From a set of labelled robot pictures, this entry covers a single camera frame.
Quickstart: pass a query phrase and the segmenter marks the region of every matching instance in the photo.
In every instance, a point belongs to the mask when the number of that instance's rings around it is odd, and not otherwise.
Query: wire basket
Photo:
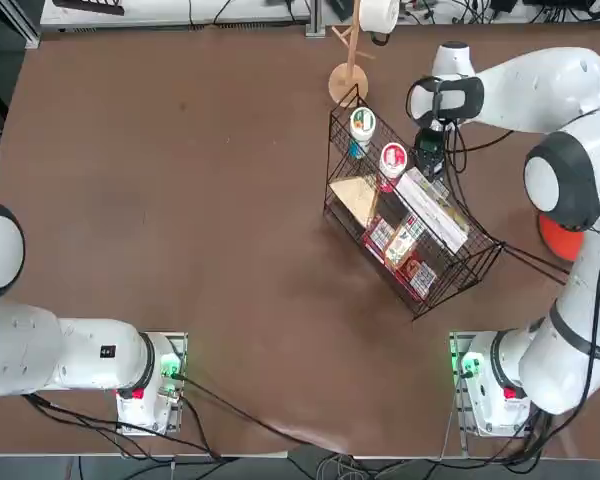
[[[387,143],[395,142],[405,147],[409,158],[407,170],[414,166],[416,156],[424,152],[408,146],[374,111],[374,134],[366,154],[361,156],[362,147],[349,131],[349,115],[353,109],[369,108],[369,105],[359,96],[357,85],[344,98],[350,100],[343,100],[329,114],[324,213],[344,227],[413,312],[415,320],[479,283],[500,254],[503,244],[485,235],[485,230],[474,220],[463,219],[468,227],[466,240],[459,248],[456,245],[452,249],[437,233],[439,230],[431,227],[431,221],[418,214],[418,210],[395,188],[388,193],[379,192],[378,182],[389,181],[378,166],[382,148]],[[361,221],[360,215],[356,216],[334,190],[339,181],[350,179],[355,179],[362,190],[374,192],[371,214],[366,221]],[[443,196],[445,192],[448,194],[444,184],[434,187]],[[452,198],[447,197],[446,201],[452,208],[457,207]],[[399,228],[409,228],[417,235],[414,235],[415,245],[401,266],[391,264],[384,250]]]

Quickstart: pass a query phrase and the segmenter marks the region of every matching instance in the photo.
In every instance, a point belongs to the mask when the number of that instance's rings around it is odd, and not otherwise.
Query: brown table
[[[600,53],[600,26],[401,28],[362,60],[370,104],[405,139],[408,86],[439,43],[472,47],[477,69],[549,46]],[[0,151],[0,201],[27,235],[9,297],[59,316],[188,331],[190,369],[218,394],[289,433],[356,455],[436,456],[452,380],[448,332],[521,326],[559,291],[502,257],[485,281],[411,323],[410,314],[321,215],[329,72],[344,51],[300,29],[112,33],[29,51]],[[499,135],[468,126],[471,145]],[[546,255],[522,184],[538,136],[472,153],[474,214]],[[491,182],[490,197],[481,182]],[[112,417],[99,392],[48,394]],[[261,453],[288,442],[198,396],[212,446]],[[187,421],[183,438],[196,438]],[[547,452],[600,458],[600,392]],[[154,453],[191,449],[151,442]],[[475,455],[494,442],[472,442]],[[98,435],[0,399],[0,452],[110,452]],[[448,455],[458,455],[452,431]]]

